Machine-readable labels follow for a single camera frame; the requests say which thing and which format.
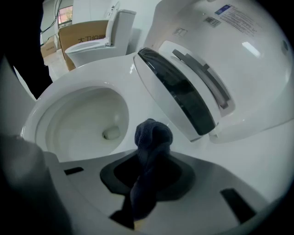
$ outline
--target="toilet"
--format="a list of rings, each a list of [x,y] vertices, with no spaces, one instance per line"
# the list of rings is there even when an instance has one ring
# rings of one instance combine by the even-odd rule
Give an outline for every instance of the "toilet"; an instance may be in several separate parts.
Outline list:
[[[222,1],[199,1],[171,16],[159,3],[144,49],[81,62],[45,90],[21,136],[60,162],[93,159],[136,149],[137,125],[152,118],[171,129],[172,151],[215,162],[276,199],[291,171],[284,166],[293,145],[283,130],[294,119],[293,51],[259,5],[229,2],[258,22],[255,37],[215,14]],[[76,55],[106,53],[115,43]],[[277,190],[264,185],[273,175]]]
[[[105,38],[73,45],[67,48],[65,53],[73,61],[75,67],[92,61],[124,56],[135,15],[134,11],[119,10],[118,2],[109,18]]]

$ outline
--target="black slot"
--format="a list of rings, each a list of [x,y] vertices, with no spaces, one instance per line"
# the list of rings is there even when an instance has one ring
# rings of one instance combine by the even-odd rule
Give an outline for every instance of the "black slot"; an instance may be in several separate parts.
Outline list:
[[[220,191],[225,201],[241,224],[251,219],[256,213],[234,189]]]
[[[71,168],[71,169],[67,169],[67,170],[64,170],[64,173],[66,175],[70,175],[70,174],[75,174],[77,172],[81,172],[83,171],[84,169],[82,167],[75,167],[75,168]]]

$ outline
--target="cardboard box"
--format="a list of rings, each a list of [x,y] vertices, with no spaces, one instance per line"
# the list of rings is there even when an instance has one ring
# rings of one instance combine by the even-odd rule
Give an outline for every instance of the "cardboard box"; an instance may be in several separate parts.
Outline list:
[[[43,58],[57,51],[56,45],[54,43],[54,37],[55,36],[50,37],[48,41],[41,46],[41,53]]]
[[[73,70],[75,66],[65,54],[65,50],[81,42],[105,38],[107,23],[107,20],[89,21],[72,24],[59,29],[61,49],[69,71]]]

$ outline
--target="white wall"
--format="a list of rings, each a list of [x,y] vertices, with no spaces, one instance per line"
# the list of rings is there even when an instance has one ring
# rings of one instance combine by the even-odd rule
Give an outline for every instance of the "white wall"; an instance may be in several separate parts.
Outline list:
[[[56,0],[48,0],[43,3],[43,19],[41,23],[41,30],[45,30],[48,28],[53,20],[54,20],[54,5]],[[67,6],[72,6],[74,4],[74,0],[62,0],[60,4],[60,8],[64,8]],[[43,42],[45,43],[49,37],[58,33],[58,22],[56,21],[55,25],[48,29],[46,32],[42,34]]]
[[[136,11],[128,54],[143,46],[151,27],[154,10],[161,0],[120,0],[120,9]],[[73,0],[73,23],[103,20],[117,0]]]

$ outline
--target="white floor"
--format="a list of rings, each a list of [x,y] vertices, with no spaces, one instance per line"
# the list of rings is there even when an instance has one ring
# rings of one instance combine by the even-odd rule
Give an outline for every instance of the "white floor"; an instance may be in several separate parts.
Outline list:
[[[65,63],[61,49],[57,50],[56,52],[54,52],[51,55],[46,56],[44,58],[44,64],[49,67],[49,74],[50,74],[50,77],[53,82],[56,81],[57,79],[59,79],[64,74],[68,73],[68,67]],[[30,96],[34,100],[36,100],[34,98],[33,94],[30,92],[27,84],[24,82],[22,76],[17,71],[17,69],[15,69],[15,71],[17,73],[17,77],[18,77],[20,83],[23,85],[25,90],[30,94]]]

